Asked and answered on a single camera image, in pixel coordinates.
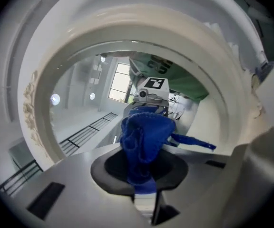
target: white wall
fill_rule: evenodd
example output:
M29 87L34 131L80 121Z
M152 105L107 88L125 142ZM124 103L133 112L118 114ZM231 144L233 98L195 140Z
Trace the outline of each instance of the white wall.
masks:
M8 152L11 158L15 161L14 165L18 165L20 168L34 160L25 141L22 141L16 146L10 148Z
M77 106L88 106L89 95L86 96L87 88L92 86L89 83L91 71L93 70L94 58L86 58L74 65L74 71L71 78L68 108Z
M96 108L64 109L59 113L58 120L54 121L53 130L57 142L67 139L108 113L98 112Z
M84 145L82 145L75 154L88 152L96 147L102 147L108 144L112 144L114 136L116 134L117 125L122 120L122 116L117 116Z
M96 85L96 88L93 87L93 91L92 92L96 95L96 97L95 97L95 99L92 102L95 105L99 106L99 108L100 108L101 100L102 100L102 97L103 97L106 85L110 81L110 79L108 77L110 76L109 75L109 71L111 69L112 59L113 59L112 57L107 57L104 63L102 63L100 61L101 62L102 72L101 72L99 84Z
M250 143L255 137L266 132L271 127L267 119L266 113L263 111L257 118L254 118L250 112L248 121L242 129L240 139L236 145L224 146L220 142L220 118L217 112L215 102L211 95L208 95L199 103L196 115L191 118L191 126L187 132L187 136L195 137L202 141L216 145L216 149L212 152L210 149L202 148L197 145L179 144L178 148L222 155L231 155L233 149L239 144Z
M58 112L61 109L68 107L69 88L74 69L74 67L71 67L68 71L66 71L55 86L53 93L60 96L60 103L53 106L53 112Z
M107 98L105 100L104 106L101 108L101 111L108 111L117 115L122 115L126 107L126 103Z
M24 138L18 122L0 127L0 184L16 172L8 150L21 141Z

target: white machine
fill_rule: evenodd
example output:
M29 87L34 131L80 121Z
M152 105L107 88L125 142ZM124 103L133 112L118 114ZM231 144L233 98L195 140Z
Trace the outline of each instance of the white machine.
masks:
M12 143L24 137L44 170L15 197L22 217L36 217L43 227L150 227L132 202L119 144L65 158L50 123L50 98L62 75L87 57L117 51L170 60L209 92L187 134L216 145L217 154L163 146L152 166L158 186L152 225L241 224L274 190L274 130L251 141L274 126L274 70L254 88L255 71L268 60L234 0L13 0L6 7L0 136L13 134ZM138 104L168 106L166 79L148 78L138 93ZM258 103L267 118L254 118Z
M162 103L169 100L169 83L166 78L149 77L138 86L134 100L147 103Z

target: window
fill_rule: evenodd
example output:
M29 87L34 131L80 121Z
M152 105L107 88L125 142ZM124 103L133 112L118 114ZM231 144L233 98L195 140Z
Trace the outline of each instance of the window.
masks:
M109 98L130 104L133 102L136 88L129 78L129 65L118 63Z

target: dark rectangle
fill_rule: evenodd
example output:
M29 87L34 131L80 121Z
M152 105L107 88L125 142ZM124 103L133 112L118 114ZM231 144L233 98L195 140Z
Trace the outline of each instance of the dark rectangle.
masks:
M92 129L94 129L94 130L96 130L96 131L99 131L97 128L95 128L95 127L92 127L92 126L89 126L90 128L92 128Z
M225 166L226 166L226 163L213 161L213 160L207 161L206 164L214 166L214 167L218 167L218 168L221 168L221 169L225 168Z
M79 145L75 144L74 142L72 142L71 140L67 139L68 142L70 142L71 144L73 144L74 146L76 146L77 148L80 148Z
M153 89L160 89L161 86L164 84L165 79L163 78L150 78L146 85L145 88L153 88Z
M36 199L32 201L27 207L27 210L44 220L64 188L65 185L63 184L51 182Z

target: blue cloth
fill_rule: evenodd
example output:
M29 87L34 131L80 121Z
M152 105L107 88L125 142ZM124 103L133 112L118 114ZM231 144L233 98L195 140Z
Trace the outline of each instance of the blue cloth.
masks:
M149 165L155 160L163 144L170 144L167 140L170 136L179 143L200 145L211 150L216 148L196 138L173 134L175 122L160 115L162 112L156 114L156 110L157 107L136 107L121 123L120 144L128 161L127 181L135 186L136 193L156 191Z

